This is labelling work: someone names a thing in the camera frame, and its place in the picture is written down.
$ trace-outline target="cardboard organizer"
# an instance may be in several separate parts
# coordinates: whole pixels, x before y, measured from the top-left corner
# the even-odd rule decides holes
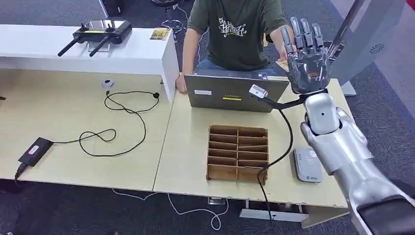
[[[209,127],[207,180],[257,182],[257,173],[268,162],[267,129],[222,125]],[[266,170],[259,180],[265,184]]]

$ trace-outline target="power adapter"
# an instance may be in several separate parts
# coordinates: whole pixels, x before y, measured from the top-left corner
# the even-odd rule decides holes
[[[43,157],[43,155],[53,145],[52,141],[38,138],[23,155],[19,158],[19,162],[29,166],[35,166],[36,163]]]

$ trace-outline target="white cable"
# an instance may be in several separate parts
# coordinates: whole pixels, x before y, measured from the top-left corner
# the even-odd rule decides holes
[[[134,198],[138,198],[138,199],[143,200],[143,201],[145,201],[147,198],[149,198],[149,197],[151,197],[151,196],[153,196],[153,195],[155,195],[155,194],[157,194],[157,193],[158,193],[158,192],[155,192],[155,193],[152,193],[152,194],[150,194],[150,195],[148,195],[148,196],[146,196],[146,197],[142,198],[142,197],[138,197],[138,196],[134,196],[134,195],[126,194],[126,193],[120,193],[120,192],[117,192],[117,191],[115,191],[115,189],[113,189],[113,188],[112,188],[112,190],[113,190],[113,192],[114,192],[115,194],[122,195],[122,196],[127,196],[127,197],[134,197]],[[207,209],[195,209],[195,210],[191,210],[191,211],[178,212],[178,211],[177,211],[177,209],[176,209],[176,207],[174,207],[173,202],[171,202],[171,199],[170,199],[170,194],[169,194],[169,193],[167,194],[167,197],[168,197],[168,199],[169,199],[169,202],[170,202],[171,207],[173,207],[174,211],[175,211],[178,215],[183,215],[183,214],[187,214],[187,213],[191,213],[191,212],[209,212],[209,213],[213,214],[213,217],[212,217],[212,219],[210,220],[210,226],[211,226],[214,230],[216,230],[216,231],[220,230],[220,228],[221,228],[221,226],[222,226],[222,222],[221,222],[221,220],[220,220],[219,216],[226,214],[226,213],[228,212],[228,209],[229,209],[229,202],[228,202],[228,199],[226,198],[226,210],[225,210],[224,212],[222,212],[222,213],[219,213],[219,214],[216,214],[215,212],[213,212],[213,211],[209,211],[209,210],[207,210]],[[215,228],[215,226],[213,225],[213,220],[214,220],[215,218],[216,218],[216,219],[218,219],[218,222],[219,222],[219,227],[217,227],[217,228]]]
[[[117,191],[115,191],[115,189],[113,189],[113,188],[112,188],[112,190],[113,190],[113,192],[114,192],[115,194],[122,195],[122,196],[127,196],[127,197],[134,197],[134,198],[141,199],[141,200],[143,200],[143,201],[145,201],[147,198],[149,198],[149,197],[151,197],[151,196],[153,196],[153,195],[156,195],[156,194],[158,193],[158,192],[154,192],[154,193],[152,193],[152,194],[150,194],[150,195],[148,195],[148,196],[146,196],[146,197],[142,198],[142,197],[139,197],[139,196],[134,196],[134,195],[126,194],[126,193],[120,193],[120,192],[117,192]]]
[[[179,7],[179,5],[178,5],[178,4],[177,4],[177,8],[178,8],[179,10],[183,11],[183,12],[186,14],[186,20],[189,20],[189,17],[187,17],[187,13],[186,13],[183,9],[181,9],[181,8]]]
[[[178,215],[183,215],[183,214],[187,214],[187,213],[191,213],[191,212],[201,212],[201,211],[203,211],[203,212],[209,212],[209,213],[213,214],[213,217],[212,217],[212,219],[210,220],[210,225],[211,225],[211,226],[212,226],[212,228],[213,228],[214,230],[216,230],[216,231],[220,230],[221,225],[222,225],[222,223],[221,223],[221,221],[220,221],[219,216],[220,216],[220,215],[223,215],[223,214],[226,214],[226,212],[228,212],[228,209],[229,209],[228,199],[226,198],[226,210],[225,210],[224,212],[220,213],[220,214],[216,214],[215,212],[213,212],[213,211],[209,211],[209,210],[207,210],[207,209],[195,209],[195,210],[191,210],[191,211],[178,212],[178,211],[177,211],[177,209],[174,207],[173,203],[171,202],[171,199],[170,199],[170,194],[169,194],[169,193],[167,194],[167,197],[168,197],[168,199],[169,199],[169,201],[170,201],[170,204],[171,204],[171,206],[173,207],[174,211],[175,211]],[[217,219],[218,219],[218,222],[219,222],[219,227],[217,227],[217,228],[215,228],[215,226],[213,225],[213,220],[214,220],[214,218],[217,218]]]
[[[177,5],[177,8],[178,8],[179,10],[183,11],[183,12],[186,14],[186,19],[187,19],[187,21],[189,21],[189,17],[187,17],[187,13],[186,13],[183,9],[181,9],[181,8],[179,7],[179,5]],[[204,33],[200,36],[199,42],[197,43],[197,55],[198,55],[198,62],[199,62],[199,63],[200,63],[200,41],[202,40],[203,35],[205,35],[208,31],[209,31],[209,28],[206,30],[206,32],[204,32]]]

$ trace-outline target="white sticker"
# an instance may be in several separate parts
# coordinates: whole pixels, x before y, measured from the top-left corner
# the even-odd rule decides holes
[[[313,158],[316,158],[317,154],[316,154],[316,152],[314,152],[314,150],[310,150],[310,156],[313,157]]]
[[[33,155],[38,149],[39,149],[39,146],[37,145],[33,146],[33,148],[29,150],[29,154]]]
[[[201,91],[201,90],[195,90],[195,94],[212,95],[212,91]]]

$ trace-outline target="black cable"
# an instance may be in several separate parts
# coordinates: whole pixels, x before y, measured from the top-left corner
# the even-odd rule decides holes
[[[118,103],[118,102],[116,102],[115,100],[113,100],[113,99],[111,99],[111,96],[113,96],[113,95],[115,95],[115,94],[131,94],[131,93],[141,93],[141,94],[151,94],[151,95],[153,95],[153,97],[155,98],[155,99],[157,99],[157,102],[153,105],[153,106],[151,106],[151,108],[149,108],[149,109],[145,109],[145,110],[138,110],[138,111],[133,111],[133,110],[131,110],[131,109],[128,109],[128,108],[126,108],[124,105],[122,105],[122,104],[120,104],[120,103]],[[107,91],[107,97],[105,98],[105,100],[104,100],[104,105],[105,105],[105,107],[107,107],[108,109],[110,109],[110,110],[124,110],[124,111],[126,111],[127,113],[129,113],[129,114],[135,114],[135,115],[137,115],[139,118],[140,118],[140,120],[141,120],[141,122],[142,122],[142,124],[143,124],[143,126],[144,126],[144,134],[143,134],[143,138],[136,144],[136,145],[134,145],[132,148],[130,148],[130,149],[128,149],[128,150],[126,150],[126,151],[123,151],[123,152],[120,152],[120,153],[116,153],[116,154],[92,154],[92,153],[90,153],[90,152],[88,152],[84,147],[83,147],[83,145],[82,145],[82,140],[85,140],[85,139],[88,139],[88,138],[91,138],[91,137],[94,137],[94,136],[97,136],[97,137],[99,137],[102,141],[104,141],[104,142],[111,142],[112,140],[114,140],[115,139],[115,137],[116,137],[116,130],[114,130],[114,129],[107,129],[107,130],[104,130],[104,131],[101,131],[101,132],[98,132],[98,133],[95,133],[95,132],[92,132],[92,131],[85,131],[85,132],[83,132],[80,136],[79,136],[79,138],[77,139],[77,140],[73,140],[73,141],[63,141],[63,142],[53,142],[54,144],[56,144],[56,143],[59,143],[59,144],[65,144],[65,143],[73,143],[73,142],[78,142],[79,143],[79,146],[81,147],[81,149],[86,153],[86,154],[88,154],[88,155],[90,155],[90,156],[93,156],[93,157],[115,157],[115,156],[119,156],[119,155],[122,155],[122,154],[125,154],[125,153],[128,153],[128,152],[130,152],[130,151],[132,151],[133,149],[135,149],[135,148],[137,148],[141,143],[143,143],[144,142],[144,140],[145,140],[145,137],[146,137],[146,134],[147,134],[147,130],[146,130],[146,126],[145,126],[145,122],[144,122],[144,120],[142,119],[142,117],[141,117],[141,115],[139,114],[139,113],[142,113],[142,112],[147,112],[147,111],[150,111],[150,110],[152,110],[154,107],[156,107],[157,106],[157,104],[159,103],[159,96],[160,96],[160,94],[159,93],[152,93],[152,92],[140,92],[140,91],[133,91],[133,92],[116,92],[116,93],[112,93],[112,94],[109,94],[109,91]],[[116,104],[116,105],[118,105],[118,106],[120,106],[121,108],[111,108],[111,107],[109,107],[108,105],[107,105],[107,100],[110,100],[112,103],[114,103],[114,104]],[[109,139],[109,140],[106,140],[106,139],[104,139],[103,137],[101,137],[100,136],[100,134],[102,134],[102,133],[105,133],[105,132],[108,132],[108,131],[112,131],[113,133],[114,133],[114,136],[111,138],[111,139]]]
[[[262,190],[262,193],[264,194],[264,197],[265,197],[265,202],[266,202],[266,204],[267,204],[267,209],[268,209],[268,215],[270,216],[270,222],[271,222],[271,226],[272,226],[272,221],[273,221],[273,219],[272,219],[272,216],[271,216],[271,209],[270,209],[270,203],[268,202],[268,198],[267,198],[267,194],[265,193],[265,190],[264,190],[264,186],[262,185],[262,183],[261,183],[261,181],[259,180],[259,176],[265,171],[265,170],[267,170],[268,168],[270,168],[271,166],[273,166],[273,165],[275,165],[276,163],[278,163],[279,161],[281,161],[285,156],[287,156],[289,153],[290,153],[290,151],[291,151],[291,148],[293,147],[293,142],[294,142],[294,137],[293,137],[293,129],[291,128],[291,124],[290,124],[290,121],[288,121],[288,119],[287,119],[287,117],[285,116],[285,114],[282,112],[282,110],[278,110],[279,111],[279,113],[281,114],[281,116],[282,116],[282,118],[284,119],[284,121],[287,123],[287,126],[288,126],[288,130],[290,131],[290,144],[288,145],[288,149],[287,149],[287,151],[285,151],[285,153],[281,156],[281,157],[279,157],[278,159],[276,159],[275,161],[273,161],[272,163],[270,163],[270,164],[268,164],[268,165],[266,165],[266,166],[264,166],[258,173],[257,173],[257,175],[256,175],[256,180],[258,181],[258,183],[259,183],[259,186],[261,186],[261,190]]]
[[[17,168],[16,174],[14,175],[14,183],[16,184],[16,186],[18,188],[20,188],[20,185],[17,182],[17,179],[20,177],[20,175],[23,173],[23,171],[26,170],[27,166],[28,165],[24,164],[24,163],[20,164],[19,168]]]

